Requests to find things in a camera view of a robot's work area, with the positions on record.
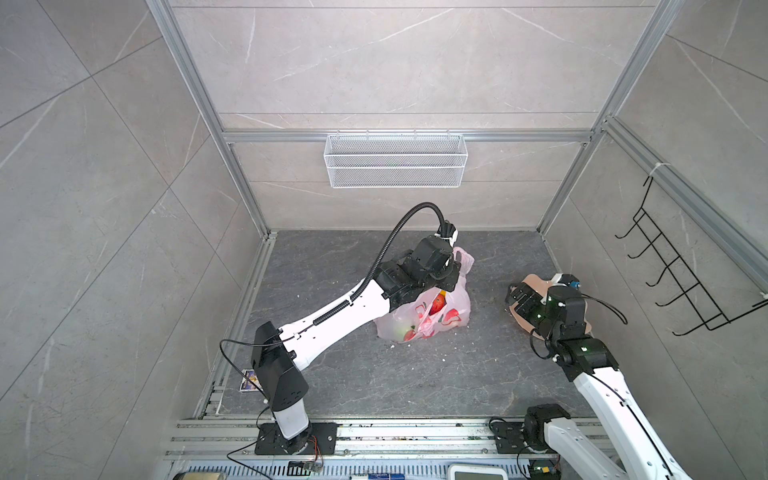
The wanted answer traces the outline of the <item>pink plastic bag fruit print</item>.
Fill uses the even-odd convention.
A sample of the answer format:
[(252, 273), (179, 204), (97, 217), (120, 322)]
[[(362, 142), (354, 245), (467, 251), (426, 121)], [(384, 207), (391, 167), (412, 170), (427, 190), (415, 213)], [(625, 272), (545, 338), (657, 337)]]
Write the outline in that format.
[[(452, 292), (431, 288), (414, 302), (398, 307), (392, 313), (374, 320), (377, 336), (383, 340), (407, 343), (454, 328), (467, 326), (470, 320), (471, 301), (466, 290), (467, 274), (474, 258), (461, 247), (453, 250), (454, 258), (461, 262), (458, 283)], [(429, 311), (435, 297), (446, 293), (445, 307), (435, 315)]]

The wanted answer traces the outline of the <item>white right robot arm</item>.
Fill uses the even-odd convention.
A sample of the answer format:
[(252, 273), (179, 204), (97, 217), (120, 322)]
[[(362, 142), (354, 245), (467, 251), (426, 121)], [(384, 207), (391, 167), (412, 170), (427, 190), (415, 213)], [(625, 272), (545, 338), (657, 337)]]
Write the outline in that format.
[(529, 275), (509, 287), (506, 303), (529, 340), (543, 343), (541, 359), (559, 366), (586, 399), (618, 458), (612, 460), (586, 438), (557, 404), (527, 410), (524, 447), (558, 454), (584, 479), (687, 478), (633, 398), (617, 360), (592, 335), (586, 320), (589, 299), (570, 274), (550, 280)]

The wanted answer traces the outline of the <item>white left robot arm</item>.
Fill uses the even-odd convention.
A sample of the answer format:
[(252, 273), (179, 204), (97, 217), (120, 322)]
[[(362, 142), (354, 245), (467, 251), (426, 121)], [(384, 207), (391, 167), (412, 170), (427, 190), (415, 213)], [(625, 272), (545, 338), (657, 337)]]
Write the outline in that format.
[(473, 257), (437, 234), (413, 250), (380, 262), (369, 278), (336, 301), (280, 328), (257, 328), (251, 368), (281, 439), (302, 444), (312, 434), (303, 372), (325, 350), (368, 322), (397, 342), (429, 338), (469, 320), (466, 277)]

